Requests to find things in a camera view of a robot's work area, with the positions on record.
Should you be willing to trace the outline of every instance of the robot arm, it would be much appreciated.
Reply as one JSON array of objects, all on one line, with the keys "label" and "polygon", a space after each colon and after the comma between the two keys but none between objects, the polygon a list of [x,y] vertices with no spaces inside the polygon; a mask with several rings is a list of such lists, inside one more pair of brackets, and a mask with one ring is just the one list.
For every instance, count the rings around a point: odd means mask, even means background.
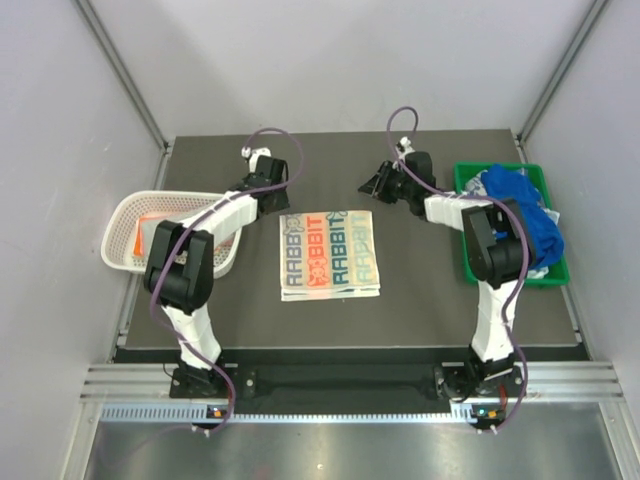
[{"label": "robot arm", "polygon": [[[181,335],[180,358],[184,364],[181,367],[187,370],[188,377],[207,377],[210,366],[196,357],[186,344],[212,363],[218,360],[221,352],[207,310],[207,300],[214,283],[213,252],[216,246],[263,215],[289,207],[284,188],[251,193],[256,188],[282,183],[283,176],[288,172],[286,162],[271,157],[271,152],[266,148],[243,151],[243,156],[249,165],[246,177],[231,187],[224,198],[209,210],[200,211],[180,223],[160,223],[151,246],[144,276],[144,287],[149,292],[156,288],[162,269],[185,229],[208,211],[211,212],[185,241],[180,255],[186,253],[186,260],[171,265],[159,296],[163,311]],[[243,191],[250,192],[240,196]]]},{"label": "robot arm", "polygon": [[[418,178],[435,188],[431,157],[426,152],[416,152],[408,138],[400,140],[396,150],[398,160],[384,162],[359,191],[384,203],[405,200],[411,213],[419,218],[464,232],[469,264],[479,280],[477,325],[465,370],[469,384],[474,389],[482,389],[513,370],[514,350],[502,310],[517,284],[522,266],[520,238],[511,220],[491,202],[458,198],[455,192],[431,195],[407,175],[398,162],[404,162]],[[503,203],[524,228],[531,265],[535,262],[535,250],[518,204],[512,199]],[[516,300],[517,297],[506,312],[509,328],[513,328]]]}]

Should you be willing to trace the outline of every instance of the green plastic tray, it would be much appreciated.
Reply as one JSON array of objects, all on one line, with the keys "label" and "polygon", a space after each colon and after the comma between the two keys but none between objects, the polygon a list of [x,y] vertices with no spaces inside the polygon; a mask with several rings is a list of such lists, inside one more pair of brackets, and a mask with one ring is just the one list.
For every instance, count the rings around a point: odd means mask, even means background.
[{"label": "green plastic tray", "polygon": [[[460,193],[464,190],[465,184],[475,177],[482,170],[488,169],[493,163],[456,163],[453,168],[453,177],[455,180],[456,192]],[[547,188],[547,182],[544,180],[544,173],[542,168],[538,165],[529,165],[522,163],[501,163],[504,168],[509,170],[522,170],[524,169],[526,175],[531,180],[531,183],[540,191],[542,199],[547,208],[553,209],[551,200],[549,198],[549,189]],[[469,261],[467,260],[467,244],[462,236],[462,247],[464,249],[464,272],[467,280],[471,283],[476,283],[478,280],[471,273],[471,267],[469,267]],[[558,287],[569,283],[569,268],[564,255],[559,262],[549,267],[549,273],[544,278],[528,278],[525,280],[525,286],[535,287]]]}]

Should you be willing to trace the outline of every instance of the table top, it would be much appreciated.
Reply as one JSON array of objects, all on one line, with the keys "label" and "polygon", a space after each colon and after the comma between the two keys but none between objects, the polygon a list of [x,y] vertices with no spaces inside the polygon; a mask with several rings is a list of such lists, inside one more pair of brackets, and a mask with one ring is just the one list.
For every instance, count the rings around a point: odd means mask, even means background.
[{"label": "table top", "polygon": [[[387,159],[384,133],[296,135],[306,155],[300,180],[288,188],[283,213],[370,210],[380,272],[380,296],[282,302],[278,215],[243,229],[232,270],[216,280],[209,313],[216,337],[229,347],[463,346],[476,325],[478,288],[464,278],[461,233],[418,220],[406,202],[385,205],[358,193]],[[224,192],[246,175],[239,152],[246,136],[178,137],[165,189]],[[290,141],[262,136],[275,157],[298,167]],[[520,161],[508,130],[418,132],[414,147],[431,154],[440,188],[453,187],[457,162]],[[150,295],[137,294],[127,348],[176,348],[149,317]],[[560,289],[525,288],[515,336],[523,345],[575,345]]]}]

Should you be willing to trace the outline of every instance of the white wall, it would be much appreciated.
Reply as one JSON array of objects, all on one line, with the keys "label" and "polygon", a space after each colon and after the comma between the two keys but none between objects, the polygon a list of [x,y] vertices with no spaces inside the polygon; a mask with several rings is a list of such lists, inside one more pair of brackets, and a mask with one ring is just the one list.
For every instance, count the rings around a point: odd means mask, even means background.
[{"label": "white wall", "polygon": [[571,288],[640,426],[640,3],[605,11],[528,146],[562,213]]},{"label": "white wall", "polygon": [[517,131],[591,0],[92,2],[172,137],[384,130],[407,103]]},{"label": "white wall", "polygon": [[126,277],[100,259],[159,150],[69,0],[0,14],[0,477],[56,478]]}]

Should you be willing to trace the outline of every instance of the blue cloth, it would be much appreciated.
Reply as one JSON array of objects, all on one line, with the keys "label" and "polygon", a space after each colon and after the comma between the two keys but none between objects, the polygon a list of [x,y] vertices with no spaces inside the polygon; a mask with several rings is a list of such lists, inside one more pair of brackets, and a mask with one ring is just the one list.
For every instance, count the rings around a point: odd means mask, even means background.
[{"label": "blue cloth", "polygon": [[536,263],[531,268],[548,267],[560,261],[564,239],[553,220],[540,207],[540,192],[529,178],[495,164],[481,176],[489,196],[518,202],[536,249]]}]

